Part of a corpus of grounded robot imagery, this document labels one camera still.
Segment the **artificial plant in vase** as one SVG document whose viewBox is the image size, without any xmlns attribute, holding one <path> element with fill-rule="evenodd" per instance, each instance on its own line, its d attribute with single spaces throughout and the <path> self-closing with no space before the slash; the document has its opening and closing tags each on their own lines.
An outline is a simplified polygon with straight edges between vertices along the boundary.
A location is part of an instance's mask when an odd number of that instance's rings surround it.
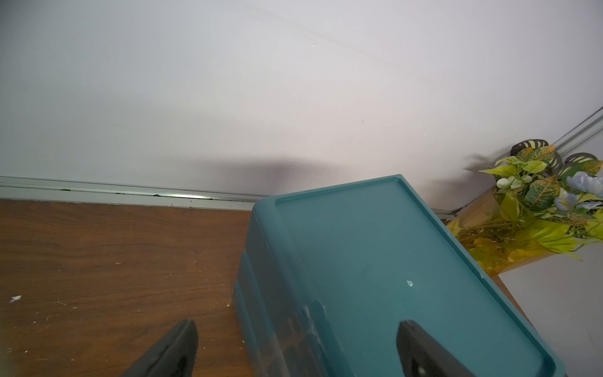
<svg viewBox="0 0 603 377">
<path fill-rule="evenodd" d="M 485 170 L 493 190 L 447 227 L 490 276 L 553 254 L 574 257 L 602 241 L 601 170 L 590 153 L 562 158 L 543 139 L 522 141 Z"/>
</svg>

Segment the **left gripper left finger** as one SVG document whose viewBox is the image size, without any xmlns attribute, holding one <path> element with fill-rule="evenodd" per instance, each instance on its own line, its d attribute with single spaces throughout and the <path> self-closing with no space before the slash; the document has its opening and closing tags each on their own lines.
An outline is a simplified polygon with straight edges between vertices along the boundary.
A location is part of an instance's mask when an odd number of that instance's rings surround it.
<svg viewBox="0 0 603 377">
<path fill-rule="evenodd" d="M 183 320 L 125 370 L 122 377 L 191 377 L 198 344 L 195 322 Z"/>
</svg>

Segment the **teal drawer cabinet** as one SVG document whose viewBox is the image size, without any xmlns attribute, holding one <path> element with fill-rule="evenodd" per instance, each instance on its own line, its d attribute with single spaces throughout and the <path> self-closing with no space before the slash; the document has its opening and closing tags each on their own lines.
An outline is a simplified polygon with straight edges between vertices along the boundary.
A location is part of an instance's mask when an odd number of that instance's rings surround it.
<svg viewBox="0 0 603 377">
<path fill-rule="evenodd" d="M 257 376 L 426 375 L 403 322 L 475 376 L 565 375 L 400 175 L 257 202 L 232 299 Z"/>
</svg>

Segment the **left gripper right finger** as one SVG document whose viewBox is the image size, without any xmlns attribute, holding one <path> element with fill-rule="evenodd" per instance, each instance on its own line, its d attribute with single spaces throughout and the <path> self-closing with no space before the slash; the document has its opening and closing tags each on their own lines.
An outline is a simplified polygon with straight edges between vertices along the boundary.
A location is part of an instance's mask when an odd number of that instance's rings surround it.
<svg viewBox="0 0 603 377">
<path fill-rule="evenodd" d="M 405 376 L 475 377 L 414 320 L 400 322 L 396 346 Z"/>
</svg>

